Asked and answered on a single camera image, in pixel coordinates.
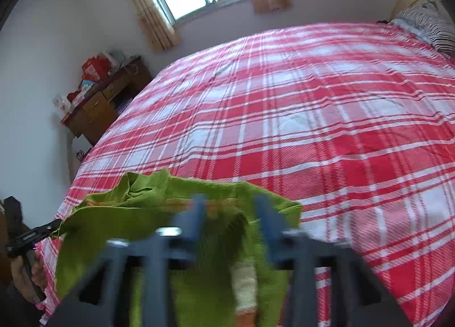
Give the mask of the person's left hand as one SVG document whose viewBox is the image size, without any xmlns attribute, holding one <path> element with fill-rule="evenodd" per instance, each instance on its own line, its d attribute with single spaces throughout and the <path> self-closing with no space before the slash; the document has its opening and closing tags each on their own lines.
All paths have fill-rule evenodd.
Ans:
<svg viewBox="0 0 455 327">
<path fill-rule="evenodd" d="M 33 251 L 33 260 L 30 261 L 30 271 L 24 265 L 24 258 L 19 256 L 11 260 L 12 280 L 15 288 L 25 298 L 26 301 L 36 305 L 39 304 L 36 287 L 41 291 L 46 289 L 48 284 L 43 260 L 40 255 Z"/>
</svg>

